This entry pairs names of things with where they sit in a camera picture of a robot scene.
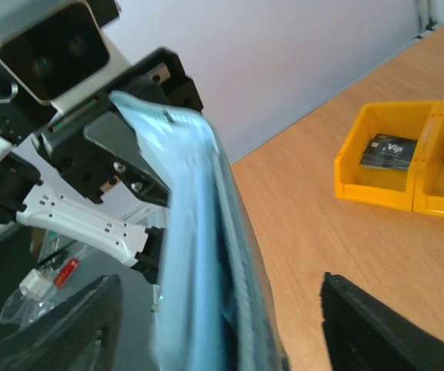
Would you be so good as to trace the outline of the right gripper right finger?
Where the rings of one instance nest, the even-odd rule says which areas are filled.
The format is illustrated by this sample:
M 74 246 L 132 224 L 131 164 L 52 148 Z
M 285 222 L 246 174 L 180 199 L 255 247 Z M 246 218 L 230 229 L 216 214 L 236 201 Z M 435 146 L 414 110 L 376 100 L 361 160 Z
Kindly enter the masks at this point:
M 320 292 L 333 370 L 444 370 L 444 342 L 339 274 Z

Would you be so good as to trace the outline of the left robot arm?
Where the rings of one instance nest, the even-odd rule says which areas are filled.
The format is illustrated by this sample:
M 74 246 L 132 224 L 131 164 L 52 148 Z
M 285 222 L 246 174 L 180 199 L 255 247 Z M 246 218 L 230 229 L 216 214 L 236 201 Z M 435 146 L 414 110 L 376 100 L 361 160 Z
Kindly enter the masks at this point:
M 54 230 L 95 247 L 155 283 L 164 232 L 75 203 L 15 153 L 25 140 L 92 203 L 117 183 L 166 206 L 166 175 L 147 159 L 111 94 L 201 111 L 178 55 L 164 47 L 130 64 L 104 35 L 114 1 L 0 1 L 0 224 Z

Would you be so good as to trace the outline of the teal leather card holder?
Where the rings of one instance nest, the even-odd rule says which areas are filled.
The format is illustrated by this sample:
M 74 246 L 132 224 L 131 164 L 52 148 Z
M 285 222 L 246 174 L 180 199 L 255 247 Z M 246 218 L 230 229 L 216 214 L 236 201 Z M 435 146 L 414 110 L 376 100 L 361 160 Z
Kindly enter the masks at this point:
M 162 370 L 287 370 L 263 257 L 212 124 L 109 96 L 169 189 L 151 351 Z

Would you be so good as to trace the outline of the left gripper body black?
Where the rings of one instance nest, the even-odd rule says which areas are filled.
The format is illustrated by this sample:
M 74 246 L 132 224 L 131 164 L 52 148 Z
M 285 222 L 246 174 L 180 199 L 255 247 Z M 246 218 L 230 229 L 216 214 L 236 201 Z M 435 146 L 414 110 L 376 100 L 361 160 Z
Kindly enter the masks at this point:
M 39 155 L 95 204 L 102 202 L 105 185 L 120 179 L 107 167 L 105 155 L 84 138 L 83 129 L 101 114 L 120 114 L 108 97 L 114 90 L 156 104 L 197 112 L 203 109 L 195 83 L 185 73 L 178 54 L 161 47 L 111 81 L 92 88 L 70 112 L 33 133 L 31 141 Z

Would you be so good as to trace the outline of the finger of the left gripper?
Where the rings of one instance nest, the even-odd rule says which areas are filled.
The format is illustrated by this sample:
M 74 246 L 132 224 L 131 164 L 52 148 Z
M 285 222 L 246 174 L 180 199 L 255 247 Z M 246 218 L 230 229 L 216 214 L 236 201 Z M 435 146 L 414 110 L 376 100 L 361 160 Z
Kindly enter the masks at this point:
M 135 131 L 120 114 L 101 114 L 84 127 L 83 136 L 137 199 L 167 205 L 169 188 L 144 159 Z

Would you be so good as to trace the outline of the grey credit card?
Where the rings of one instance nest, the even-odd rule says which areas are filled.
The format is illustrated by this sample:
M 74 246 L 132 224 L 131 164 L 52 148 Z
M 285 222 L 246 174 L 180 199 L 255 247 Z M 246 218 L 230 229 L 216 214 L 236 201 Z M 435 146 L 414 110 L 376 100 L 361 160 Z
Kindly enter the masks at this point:
M 368 168 L 407 171 L 417 141 L 386 134 L 376 134 L 363 152 L 361 164 Z

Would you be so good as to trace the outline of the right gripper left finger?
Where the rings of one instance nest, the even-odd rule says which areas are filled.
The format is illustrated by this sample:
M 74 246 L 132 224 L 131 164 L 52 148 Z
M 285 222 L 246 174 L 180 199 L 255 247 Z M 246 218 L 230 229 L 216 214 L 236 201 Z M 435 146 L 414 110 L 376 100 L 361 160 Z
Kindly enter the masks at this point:
M 122 315 L 120 278 L 99 277 L 0 341 L 0 370 L 110 370 Z

